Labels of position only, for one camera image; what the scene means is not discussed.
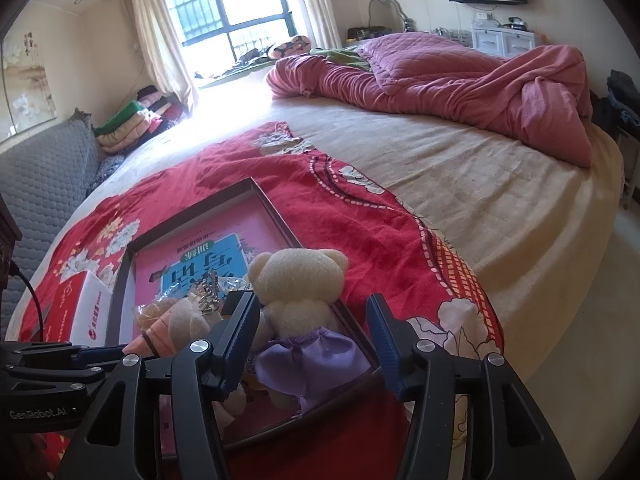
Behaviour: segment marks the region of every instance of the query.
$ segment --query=window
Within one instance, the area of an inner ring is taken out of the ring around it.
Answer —
[[[166,0],[190,68],[220,75],[254,48],[296,34],[287,0]]]

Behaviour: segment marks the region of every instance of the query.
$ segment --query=teddy bear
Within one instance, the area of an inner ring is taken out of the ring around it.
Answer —
[[[263,253],[249,266],[264,305],[252,345],[256,378],[281,410],[304,413],[370,368],[332,309],[348,266],[332,249]]]
[[[300,337],[321,326],[340,332],[330,305],[342,293],[347,267],[347,257],[334,249],[283,249],[256,256],[248,278],[264,309],[252,350],[274,336]]]

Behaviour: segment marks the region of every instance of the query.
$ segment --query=beige bed sheet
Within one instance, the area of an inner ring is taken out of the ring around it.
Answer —
[[[573,319],[604,254],[622,181],[615,143],[588,126],[595,163],[581,170],[503,136],[437,118],[375,114],[328,99],[272,102],[263,76],[203,92],[198,115],[136,150],[56,240],[104,197],[212,142],[266,121],[287,121],[295,134],[394,192],[453,244],[497,311],[508,359],[528,378]],[[27,299],[14,313],[8,338],[17,336]]]

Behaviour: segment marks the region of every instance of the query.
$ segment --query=metal screw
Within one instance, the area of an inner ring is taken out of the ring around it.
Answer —
[[[135,366],[138,364],[138,361],[140,361],[140,357],[138,357],[136,354],[125,355],[122,358],[122,364],[124,364],[125,366]]]
[[[433,352],[436,349],[436,343],[429,339],[420,339],[415,346],[420,352]]]
[[[204,341],[204,339],[199,339],[198,341],[194,341],[191,343],[191,351],[199,354],[204,352],[207,348],[209,348],[209,341]]]
[[[493,366],[502,366],[504,364],[504,357],[496,353],[489,354],[489,357],[486,360],[489,361]]]

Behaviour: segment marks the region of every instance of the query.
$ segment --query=gray sofa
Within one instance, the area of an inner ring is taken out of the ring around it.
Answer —
[[[84,200],[99,158],[91,128],[75,118],[0,152],[0,193],[23,236],[14,260],[27,278]],[[9,280],[2,295],[0,340],[23,292],[20,280]]]

